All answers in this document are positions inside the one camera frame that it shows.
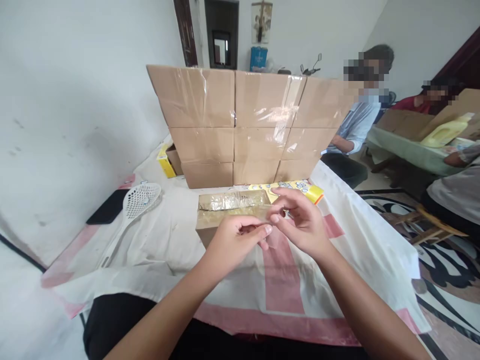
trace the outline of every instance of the dark pants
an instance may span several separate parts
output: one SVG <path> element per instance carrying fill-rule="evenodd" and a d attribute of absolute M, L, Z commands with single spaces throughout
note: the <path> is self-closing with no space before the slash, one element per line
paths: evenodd
<path fill-rule="evenodd" d="M 457 229 L 462 233 L 468 234 L 474 239 L 475 237 L 478 238 L 480 236 L 480 225 L 477 225 L 476 223 L 443 207 L 433 200 L 427 191 L 421 195 L 420 203 L 430 214 L 437 217 L 441 222 L 450 225 L 452 228 Z"/>
<path fill-rule="evenodd" d="M 330 152 L 323 154 L 320 160 L 352 189 L 369 177 L 369 172 L 364 165 L 345 154 Z"/>
<path fill-rule="evenodd" d="M 90 360 L 103 359 L 143 318 L 155 302 L 118 293 L 96 298 L 83 333 Z M 192 319 L 171 359 L 368 359 L 362 347 L 318 345 L 272 336 L 231 336 L 217 327 Z"/>

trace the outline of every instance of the smartphone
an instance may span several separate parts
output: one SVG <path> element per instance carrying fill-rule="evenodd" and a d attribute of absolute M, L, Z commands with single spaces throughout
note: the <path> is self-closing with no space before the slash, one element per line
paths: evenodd
<path fill-rule="evenodd" d="M 124 197 L 130 189 L 118 189 L 86 221 L 88 225 L 111 224 L 122 211 Z"/>

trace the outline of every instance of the red shirt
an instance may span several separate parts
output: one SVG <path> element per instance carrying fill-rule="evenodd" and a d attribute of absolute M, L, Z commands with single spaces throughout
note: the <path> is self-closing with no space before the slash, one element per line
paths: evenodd
<path fill-rule="evenodd" d="M 415 107 L 415 96 L 406 97 L 403 100 L 400 100 L 395 105 L 391 107 L 394 110 L 410 110 L 417 113 L 427 114 L 430 110 L 430 103 L 424 102 L 422 105 Z"/>

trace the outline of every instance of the white tablecloth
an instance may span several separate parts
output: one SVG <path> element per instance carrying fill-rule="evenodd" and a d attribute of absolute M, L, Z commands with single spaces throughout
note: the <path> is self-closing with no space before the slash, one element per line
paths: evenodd
<path fill-rule="evenodd" d="M 110 267 L 95 269 L 122 216 L 110 225 L 86 226 L 44 274 L 42 286 L 71 317 L 105 294 L 159 301 L 204 254 L 195 232 L 198 194 L 234 188 L 188 189 L 183 176 L 165 177 L 157 152 L 125 187 L 144 180 L 159 183 L 161 203 L 127 229 Z M 321 161 L 310 180 L 325 191 L 318 206 L 333 244 L 412 331 L 429 331 L 411 285 L 411 278 L 420 277 L 415 248 Z M 231 333 L 358 345 L 318 266 L 286 238 L 269 251 L 257 246 L 195 317 Z"/>

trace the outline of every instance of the yellow plastic bottle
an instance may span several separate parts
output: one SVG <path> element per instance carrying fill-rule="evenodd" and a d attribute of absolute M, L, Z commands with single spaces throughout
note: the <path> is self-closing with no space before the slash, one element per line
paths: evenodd
<path fill-rule="evenodd" d="M 453 121 L 438 126 L 420 144 L 429 148 L 441 148 L 447 145 L 467 128 L 474 115 L 473 112 L 467 112 Z"/>

